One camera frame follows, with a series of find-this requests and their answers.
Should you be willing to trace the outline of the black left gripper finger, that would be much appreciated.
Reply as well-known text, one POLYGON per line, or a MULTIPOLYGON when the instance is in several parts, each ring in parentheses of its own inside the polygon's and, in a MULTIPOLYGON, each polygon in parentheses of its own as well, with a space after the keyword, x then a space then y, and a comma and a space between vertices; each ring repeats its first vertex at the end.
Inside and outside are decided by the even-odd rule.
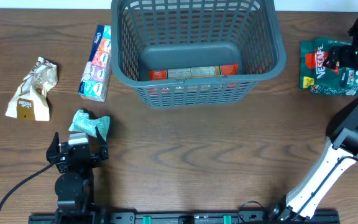
POLYGON ((59 134, 56 132, 54 134, 53 140, 46 152, 46 159, 50 164, 55 164, 60 160, 60 141, 59 134))
POLYGON ((95 127, 95 130, 96 130, 96 138, 99 144, 99 158, 101 160, 107 160, 109 159, 108 145, 104 140, 104 138, 102 137, 101 133, 99 132, 98 127, 95 127))

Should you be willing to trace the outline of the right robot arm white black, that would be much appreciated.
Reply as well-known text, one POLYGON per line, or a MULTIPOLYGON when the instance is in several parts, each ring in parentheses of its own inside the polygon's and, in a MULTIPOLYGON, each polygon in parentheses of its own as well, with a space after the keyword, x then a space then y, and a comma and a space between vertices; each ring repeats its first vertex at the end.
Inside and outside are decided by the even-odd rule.
MULTIPOLYGON (((358 21, 348 31, 351 44, 332 47, 324 51, 321 47, 306 56, 306 64, 316 69, 318 75, 332 71, 339 73, 342 67, 349 68, 343 84, 356 83, 358 71, 358 21)), ((320 158, 302 182, 276 205, 268 220, 272 223, 322 223, 314 218, 322 198, 350 166, 358 162, 358 97, 339 111, 326 129, 326 144, 320 158)))

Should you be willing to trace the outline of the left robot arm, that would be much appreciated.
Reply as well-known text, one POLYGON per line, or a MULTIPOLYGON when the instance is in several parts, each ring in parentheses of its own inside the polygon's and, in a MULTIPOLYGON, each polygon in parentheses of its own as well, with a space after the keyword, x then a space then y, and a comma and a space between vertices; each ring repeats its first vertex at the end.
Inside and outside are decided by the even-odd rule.
POLYGON ((84 211, 94 202, 93 169, 109 158, 105 139, 98 128, 95 131, 99 149, 96 153, 91 153, 87 133, 72 134, 67 142, 60 142, 55 133, 47 149, 46 159, 61 173, 55 183, 60 210, 84 211))

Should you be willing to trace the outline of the orange snack bar packet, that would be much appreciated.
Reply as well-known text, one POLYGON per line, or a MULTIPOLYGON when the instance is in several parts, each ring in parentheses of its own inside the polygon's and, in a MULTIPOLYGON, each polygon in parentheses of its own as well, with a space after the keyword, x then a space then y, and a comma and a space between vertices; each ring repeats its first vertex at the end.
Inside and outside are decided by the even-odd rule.
MULTIPOLYGON (((165 80, 165 79, 174 79, 174 80, 187 80, 192 78, 217 78, 217 77, 227 77, 229 75, 236 75, 239 69, 239 64, 229 64, 229 65, 215 65, 208 67, 192 67, 192 68, 176 68, 168 70, 150 70, 149 71, 149 80, 165 80)), ((198 87, 196 85, 190 85, 187 87, 189 92, 196 92, 198 87)), ((201 85, 201 91, 209 91, 211 85, 201 85)), ((213 88, 214 90, 222 90, 223 84, 216 84, 213 88)), ((149 88, 149 95, 157 95, 156 88, 149 88)), ((176 86, 175 92, 183 92, 185 90, 184 86, 176 86)))

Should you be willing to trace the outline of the green Nescafe coffee pouch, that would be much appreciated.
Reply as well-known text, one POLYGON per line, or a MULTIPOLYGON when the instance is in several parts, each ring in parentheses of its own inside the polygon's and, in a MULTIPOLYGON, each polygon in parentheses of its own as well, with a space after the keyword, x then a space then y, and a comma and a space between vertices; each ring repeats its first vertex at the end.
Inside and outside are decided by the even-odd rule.
POLYGON ((340 50, 349 41, 320 37, 300 42, 300 84, 315 95, 358 95, 358 70, 344 67, 340 50))

